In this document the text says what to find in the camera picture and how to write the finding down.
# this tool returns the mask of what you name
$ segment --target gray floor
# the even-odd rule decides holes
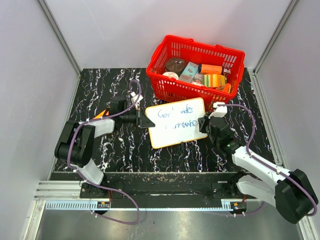
[[[133,211],[108,216],[134,221]],[[95,218],[88,211],[45,210],[37,240],[301,240],[298,225],[286,222],[272,206],[246,217],[208,212],[142,212],[139,225]]]

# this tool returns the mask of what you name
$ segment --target ruler scale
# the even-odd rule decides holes
[[[166,208],[140,208],[141,211],[159,212],[222,212],[233,211],[230,201],[221,200],[222,207],[166,207]],[[47,200],[45,204],[47,210],[88,210],[88,211],[136,211],[136,208],[110,208],[107,200]]]

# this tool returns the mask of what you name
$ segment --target small whiteboard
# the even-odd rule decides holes
[[[145,115],[155,124],[149,128],[154,149],[207,137],[207,134],[199,132],[198,118],[205,115],[201,97],[150,106]]]

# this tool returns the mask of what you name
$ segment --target food item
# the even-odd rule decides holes
[[[194,78],[193,78],[193,81],[195,81],[195,82],[197,82],[197,83],[199,83],[199,84],[202,84],[203,81],[204,81],[204,75],[197,72],[197,73],[195,74]]]
[[[167,72],[174,72],[180,74],[185,68],[185,60],[179,57],[172,57],[165,63],[165,70]]]
[[[203,84],[198,83],[198,82],[196,82],[196,81],[192,81],[191,84],[197,85],[197,86],[200,86],[200,87],[204,86]]]
[[[208,88],[218,88],[227,83],[227,79],[219,74],[205,74],[203,84]]]
[[[183,82],[191,83],[193,81],[193,78],[192,76],[181,74],[181,76],[179,77],[179,80]]]
[[[176,74],[175,72],[173,72],[173,71],[166,71],[164,74],[162,74],[163,76],[167,76],[167,77],[169,77],[169,78],[171,78],[171,79],[176,79],[176,80],[178,80],[179,79],[179,76],[178,76],[178,74]]]
[[[230,69],[222,66],[199,64],[198,72],[201,74],[230,74]]]
[[[226,83],[225,85],[217,87],[216,90],[219,90],[221,92],[225,92],[225,93],[229,94],[230,90],[231,90],[231,84],[230,83]]]
[[[180,75],[179,80],[191,83],[197,72],[198,65],[190,61]]]

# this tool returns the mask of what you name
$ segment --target plastic basket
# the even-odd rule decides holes
[[[230,93],[163,76],[165,64],[172,57],[184,59],[185,64],[193,62],[231,69],[231,74],[227,77],[227,82],[231,84]],[[243,51],[221,45],[203,44],[191,38],[167,35],[153,53],[146,74],[151,80],[156,98],[176,102],[201,97],[204,100],[205,110],[210,111],[214,102],[227,103],[236,96],[244,73],[244,60]]]

